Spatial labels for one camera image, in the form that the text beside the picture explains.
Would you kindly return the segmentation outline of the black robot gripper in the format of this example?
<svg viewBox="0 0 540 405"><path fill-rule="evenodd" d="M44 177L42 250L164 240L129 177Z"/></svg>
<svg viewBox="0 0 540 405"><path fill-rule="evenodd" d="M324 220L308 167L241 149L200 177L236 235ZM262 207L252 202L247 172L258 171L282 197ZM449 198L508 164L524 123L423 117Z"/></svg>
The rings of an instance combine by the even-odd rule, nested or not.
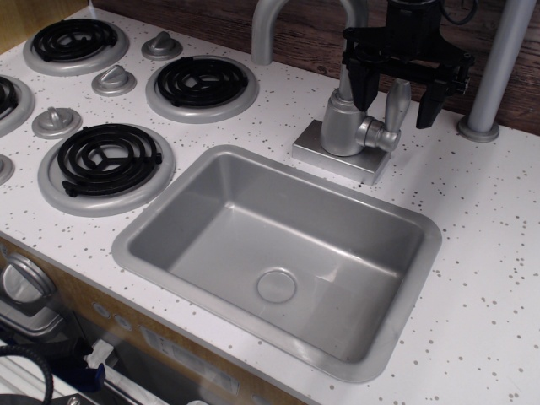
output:
<svg viewBox="0 0 540 405"><path fill-rule="evenodd" d="M378 95L380 76L425 85L416 128L432 127L449 95L467 91L472 54L440 32L449 16L442 1L389 1L382 27L348 27L343 32L354 105L366 112Z"/></svg>

